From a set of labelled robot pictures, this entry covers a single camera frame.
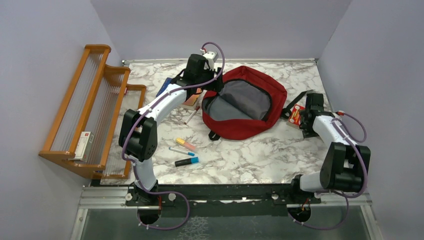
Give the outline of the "blue paperback book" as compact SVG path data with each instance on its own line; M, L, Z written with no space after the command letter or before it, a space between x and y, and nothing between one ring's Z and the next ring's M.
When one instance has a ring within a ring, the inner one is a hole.
M155 96L156 98L158 96L160 96L166 90L166 88L171 83L171 81L172 81L172 78L170 78L170 77L167 77L165 79L165 81L163 82L161 88L159 89L158 93ZM195 94L193 94L190 98L188 98L185 102L183 102L179 106L181 108L184 108L184 109L195 110L197 108L197 106L199 105L199 101L200 101L199 98L200 98L200 96L201 96L202 93L203 93L203 90L201 88L198 88L196 90L196 93Z

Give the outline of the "red backpack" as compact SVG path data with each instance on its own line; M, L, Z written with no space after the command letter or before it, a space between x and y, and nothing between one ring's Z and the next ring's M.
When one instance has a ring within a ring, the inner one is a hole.
M241 141L287 120L291 110L308 92L285 104L288 92L271 76L242 65L223 75L220 90L208 90L201 103L202 120L211 141Z

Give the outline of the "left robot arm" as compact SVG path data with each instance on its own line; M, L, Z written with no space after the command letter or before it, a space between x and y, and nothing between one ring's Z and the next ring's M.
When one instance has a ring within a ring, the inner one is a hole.
M152 157L158 147L158 124L175 108L195 95L199 88L216 90L222 85L223 68L215 68L218 53L191 54L186 67L170 82L151 103L138 110L124 113L118 144L121 157L130 162L135 176L138 199L144 205L157 200L157 179Z

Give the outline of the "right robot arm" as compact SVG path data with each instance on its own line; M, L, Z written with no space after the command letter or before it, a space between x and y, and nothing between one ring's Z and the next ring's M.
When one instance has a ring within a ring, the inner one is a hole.
M289 199L300 204L309 193L334 193L348 199L362 195L368 185L371 150L363 145L367 131L362 123L363 138L351 135L342 117L357 118L344 111L326 111L324 95L313 91L299 94L286 108L282 116L288 117L295 105L306 97L305 107L298 110L299 128L304 138L319 137L328 147L319 172L296 175L288 190Z

